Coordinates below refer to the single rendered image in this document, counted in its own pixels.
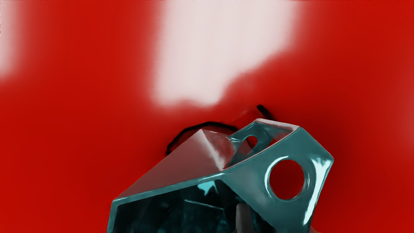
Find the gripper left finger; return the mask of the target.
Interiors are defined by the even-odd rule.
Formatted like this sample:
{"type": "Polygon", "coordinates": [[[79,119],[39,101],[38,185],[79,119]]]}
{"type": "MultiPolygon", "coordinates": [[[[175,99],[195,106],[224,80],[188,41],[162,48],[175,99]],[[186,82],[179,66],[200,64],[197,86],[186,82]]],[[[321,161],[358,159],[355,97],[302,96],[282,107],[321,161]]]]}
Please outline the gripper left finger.
{"type": "Polygon", "coordinates": [[[239,203],[236,207],[236,233],[254,233],[254,227],[247,203],[239,203]]]}

